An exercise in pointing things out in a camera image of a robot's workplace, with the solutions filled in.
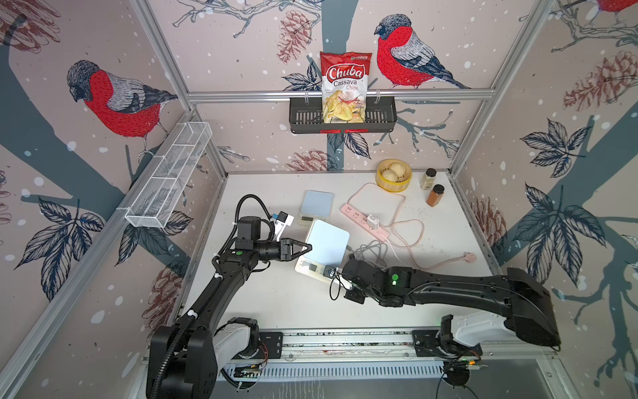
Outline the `blue-top kitchen scale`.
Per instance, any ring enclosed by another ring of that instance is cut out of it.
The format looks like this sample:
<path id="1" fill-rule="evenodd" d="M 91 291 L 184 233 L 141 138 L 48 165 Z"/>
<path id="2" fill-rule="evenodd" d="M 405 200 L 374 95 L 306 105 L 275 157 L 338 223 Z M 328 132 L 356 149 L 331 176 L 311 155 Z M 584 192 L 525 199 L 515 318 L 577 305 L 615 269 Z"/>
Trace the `blue-top kitchen scale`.
<path id="1" fill-rule="evenodd" d="M 297 260 L 295 271 L 328 284 L 322 271 L 327 265 L 340 269 L 349 239 L 350 234 L 344 229 L 316 219 L 312 222 L 306 240 L 312 245 L 312 251 Z"/>
<path id="2" fill-rule="evenodd" d="M 310 225 L 316 219 L 327 221 L 332 213 L 334 194 L 323 191 L 306 191 L 298 222 Z"/>

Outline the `white charger adapter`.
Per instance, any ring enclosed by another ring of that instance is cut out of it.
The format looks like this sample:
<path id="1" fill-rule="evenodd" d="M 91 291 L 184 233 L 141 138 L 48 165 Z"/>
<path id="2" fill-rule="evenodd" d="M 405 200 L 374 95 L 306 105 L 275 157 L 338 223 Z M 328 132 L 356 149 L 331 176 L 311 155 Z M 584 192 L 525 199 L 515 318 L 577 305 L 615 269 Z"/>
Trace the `white charger adapter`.
<path id="1" fill-rule="evenodd" d="M 380 228 L 380 221 L 373 214 L 369 214 L 367 216 L 367 224 L 374 230 L 378 230 Z"/>

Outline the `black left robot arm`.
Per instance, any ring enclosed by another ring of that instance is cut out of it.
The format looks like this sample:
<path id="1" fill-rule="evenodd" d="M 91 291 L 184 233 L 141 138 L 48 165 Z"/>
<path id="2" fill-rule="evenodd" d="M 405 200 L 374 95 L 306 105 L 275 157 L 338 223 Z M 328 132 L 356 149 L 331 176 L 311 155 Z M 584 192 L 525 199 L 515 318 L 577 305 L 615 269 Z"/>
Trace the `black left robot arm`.
<path id="1" fill-rule="evenodd" d="M 256 320 L 220 320 L 234 295 L 259 263 L 289 262 L 312 251 L 312 245 L 281 236 L 292 216 L 234 216 L 233 229 L 213 257 L 214 277 L 190 309 L 151 338 L 146 397 L 209 398 L 218 376 L 238 390 L 249 389 L 248 375 L 260 373 L 280 351 L 280 337 L 262 339 Z"/>

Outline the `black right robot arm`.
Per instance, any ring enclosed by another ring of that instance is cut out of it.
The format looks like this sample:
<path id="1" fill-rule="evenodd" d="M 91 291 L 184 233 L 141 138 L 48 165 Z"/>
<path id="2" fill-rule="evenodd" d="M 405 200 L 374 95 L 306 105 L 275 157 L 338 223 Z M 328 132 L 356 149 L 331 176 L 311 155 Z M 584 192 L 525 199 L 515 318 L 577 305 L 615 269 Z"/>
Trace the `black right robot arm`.
<path id="1" fill-rule="evenodd" d="M 379 269 L 350 257 L 340 279 L 347 282 L 346 299 L 359 304 L 370 298 L 386 308 L 445 304 L 473 309 L 465 316 L 447 314 L 439 329 L 426 329 L 425 339 L 416 337 L 420 356 L 453 360 L 479 353 L 483 342 L 514 339 L 553 349 L 561 346 L 550 293 L 521 269 L 465 277 L 408 267 Z"/>

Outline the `pink power strip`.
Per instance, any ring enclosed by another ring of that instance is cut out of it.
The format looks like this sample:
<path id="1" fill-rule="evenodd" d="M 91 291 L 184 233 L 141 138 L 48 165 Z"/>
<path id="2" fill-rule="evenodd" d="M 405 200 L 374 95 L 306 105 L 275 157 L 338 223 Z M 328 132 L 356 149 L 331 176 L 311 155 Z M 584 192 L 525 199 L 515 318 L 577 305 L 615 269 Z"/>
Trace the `pink power strip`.
<path id="1" fill-rule="evenodd" d="M 358 227 L 362 228 L 367 234 L 374 237 L 380 242 L 386 242 L 389 239 L 389 233 L 381 226 L 378 230 L 372 229 L 367 224 L 367 216 L 364 213 L 355 209 L 351 204 L 344 204 L 341 208 L 341 212 L 350 221 L 355 223 Z"/>

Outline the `brown spice jar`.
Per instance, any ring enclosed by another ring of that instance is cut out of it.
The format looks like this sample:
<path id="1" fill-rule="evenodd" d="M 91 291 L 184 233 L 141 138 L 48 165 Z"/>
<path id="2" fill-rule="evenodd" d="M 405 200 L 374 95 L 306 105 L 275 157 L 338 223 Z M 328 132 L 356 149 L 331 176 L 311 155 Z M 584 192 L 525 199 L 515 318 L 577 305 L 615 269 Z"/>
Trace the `brown spice jar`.
<path id="1" fill-rule="evenodd" d="M 426 204 L 428 204 L 428 206 L 430 207 L 437 206 L 437 204 L 440 203 L 440 200 L 442 199 L 444 194 L 445 194 L 444 186 L 440 184 L 434 185 L 432 190 L 430 191 Z"/>

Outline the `bun in bowl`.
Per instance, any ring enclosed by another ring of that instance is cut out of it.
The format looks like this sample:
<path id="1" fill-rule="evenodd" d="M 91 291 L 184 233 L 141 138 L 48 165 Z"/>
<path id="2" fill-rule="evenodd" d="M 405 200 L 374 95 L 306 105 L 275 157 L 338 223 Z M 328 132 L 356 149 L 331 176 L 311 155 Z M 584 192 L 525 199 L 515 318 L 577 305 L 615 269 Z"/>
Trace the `bun in bowl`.
<path id="1" fill-rule="evenodd" d="M 393 171 L 399 178 L 402 177 L 406 172 L 405 166 L 400 162 L 392 163 L 389 169 Z"/>
<path id="2" fill-rule="evenodd" d="M 385 170 L 381 173 L 381 176 L 386 180 L 386 181 L 390 181 L 390 182 L 397 182 L 399 179 L 399 176 L 397 176 L 397 174 L 395 173 L 395 171 L 392 170 Z"/>

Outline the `light spice jar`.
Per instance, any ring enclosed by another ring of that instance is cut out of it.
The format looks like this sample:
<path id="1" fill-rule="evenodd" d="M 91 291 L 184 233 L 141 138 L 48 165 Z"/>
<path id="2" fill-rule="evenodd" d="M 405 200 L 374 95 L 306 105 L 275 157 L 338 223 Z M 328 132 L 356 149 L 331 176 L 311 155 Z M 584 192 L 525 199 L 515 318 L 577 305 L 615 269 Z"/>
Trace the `light spice jar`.
<path id="1" fill-rule="evenodd" d="M 428 168 L 420 181 L 421 189 L 424 191 L 431 190 L 435 185 L 436 176 L 437 170 L 434 168 Z"/>

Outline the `yellow rimmed wooden bowl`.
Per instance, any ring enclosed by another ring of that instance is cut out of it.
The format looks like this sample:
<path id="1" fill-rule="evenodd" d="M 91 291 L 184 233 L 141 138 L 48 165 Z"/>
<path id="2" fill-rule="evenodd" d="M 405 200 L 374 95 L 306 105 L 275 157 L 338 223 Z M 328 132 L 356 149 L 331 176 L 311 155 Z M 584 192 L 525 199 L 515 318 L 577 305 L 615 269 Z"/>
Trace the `yellow rimmed wooden bowl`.
<path id="1" fill-rule="evenodd" d="M 388 159 L 377 166 L 375 182 L 385 191 L 400 193 L 408 188 L 411 178 L 410 166 L 403 161 Z"/>

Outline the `red cassava chips bag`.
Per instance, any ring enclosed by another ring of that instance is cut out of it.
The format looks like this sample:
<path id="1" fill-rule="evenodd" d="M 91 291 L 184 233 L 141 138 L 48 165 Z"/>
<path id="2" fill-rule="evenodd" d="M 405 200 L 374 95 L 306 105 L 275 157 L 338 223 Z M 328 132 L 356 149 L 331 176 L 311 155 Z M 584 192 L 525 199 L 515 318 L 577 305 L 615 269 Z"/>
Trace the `red cassava chips bag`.
<path id="1" fill-rule="evenodd" d="M 371 58 L 371 53 L 320 53 L 324 123 L 365 121 Z"/>

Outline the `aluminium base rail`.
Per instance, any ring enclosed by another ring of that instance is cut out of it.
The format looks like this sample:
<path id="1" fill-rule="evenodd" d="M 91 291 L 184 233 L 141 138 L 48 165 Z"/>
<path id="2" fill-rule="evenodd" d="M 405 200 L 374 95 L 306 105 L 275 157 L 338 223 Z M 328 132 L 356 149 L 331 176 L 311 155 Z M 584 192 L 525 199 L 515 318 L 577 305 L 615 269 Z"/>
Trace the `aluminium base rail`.
<path id="1" fill-rule="evenodd" d="M 412 328 L 266 329 L 282 334 L 269 362 L 383 362 L 417 360 Z"/>

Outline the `white mesh wall shelf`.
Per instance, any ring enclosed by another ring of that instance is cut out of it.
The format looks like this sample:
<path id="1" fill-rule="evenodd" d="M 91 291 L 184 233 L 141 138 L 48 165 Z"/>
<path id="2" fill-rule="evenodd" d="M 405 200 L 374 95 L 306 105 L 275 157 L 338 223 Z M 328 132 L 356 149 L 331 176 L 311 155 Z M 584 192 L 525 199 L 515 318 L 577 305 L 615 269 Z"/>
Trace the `white mesh wall shelf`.
<path id="1" fill-rule="evenodd" d="M 211 136 L 206 122 L 189 121 L 181 127 L 126 212 L 125 218 L 133 227 L 163 229 L 167 226 Z"/>

